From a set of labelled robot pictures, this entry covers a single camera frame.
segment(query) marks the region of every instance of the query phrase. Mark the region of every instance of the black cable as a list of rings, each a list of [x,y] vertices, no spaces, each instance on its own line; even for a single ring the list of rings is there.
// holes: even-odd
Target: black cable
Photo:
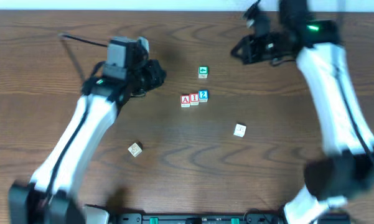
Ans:
[[[93,77],[104,64],[105,64],[105,61],[98,62],[97,64],[95,64],[93,71],[90,74],[90,77]]]
[[[85,123],[85,121],[87,119],[87,115],[88,115],[88,113],[90,111],[89,107],[90,107],[90,102],[88,100],[88,96],[86,96],[86,108],[85,108],[85,112],[83,113],[83,116],[82,116],[82,118],[81,118],[78,126],[76,127],[75,131],[70,136],[70,139],[68,140],[67,144],[62,149],[61,154],[58,156],[58,159],[57,159],[57,161],[56,161],[56,163],[55,163],[55,165],[54,165],[54,167],[52,169],[52,173],[51,173],[51,178],[50,178],[49,185],[48,185],[47,190],[45,192],[46,196],[51,194],[52,187],[54,186],[55,178],[58,175],[58,170],[59,170],[59,167],[61,165],[62,159],[66,155],[66,153],[67,153],[67,151],[68,151],[71,143],[73,142],[73,140],[75,139],[76,135],[79,133],[80,129],[82,128],[83,124]]]
[[[344,10],[341,9],[341,7],[345,7],[345,0],[339,0],[339,7],[340,8],[339,8],[339,14],[337,16],[337,23],[339,24],[339,30],[341,30],[342,26],[343,26],[343,20],[344,20],[344,13],[343,13]],[[342,81],[340,79],[340,69],[339,69],[339,66],[338,66],[339,55],[338,55],[337,47],[333,48],[331,56],[333,57],[332,60],[334,61],[335,78],[336,78],[337,84],[340,88],[340,92],[342,94],[342,98],[343,98],[344,105],[345,105],[347,113],[348,113],[348,117],[350,118],[350,121],[352,123],[355,135],[357,136],[358,140],[360,141],[360,144],[362,145],[365,153],[367,154],[369,160],[371,161],[371,163],[374,167],[374,156],[373,156],[372,152],[369,150],[369,147],[367,146],[365,141],[363,140],[362,135],[360,133],[360,130],[358,128],[358,125],[354,120],[353,113],[351,112],[351,108],[350,108],[350,106],[348,105],[348,102],[347,102],[347,97],[346,97],[346,94],[345,94],[344,89],[343,89]]]
[[[92,44],[92,45],[100,46],[100,47],[108,47],[106,44],[100,44],[100,43],[97,43],[97,42],[81,39],[81,38],[74,37],[74,36],[69,35],[69,34],[60,34],[60,35],[61,35],[61,37],[66,37],[66,38],[69,38],[69,39],[77,40],[77,41],[80,41],[80,42],[83,42],[83,43],[86,43],[86,44]]]
[[[296,62],[295,59],[288,59],[288,60],[282,60],[282,61],[279,61],[277,63],[275,63],[274,59],[270,60],[269,61],[269,64],[272,66],[272,67],[278,67],[280,65],[282,65],[283,63],[286,63],[286,62]]]

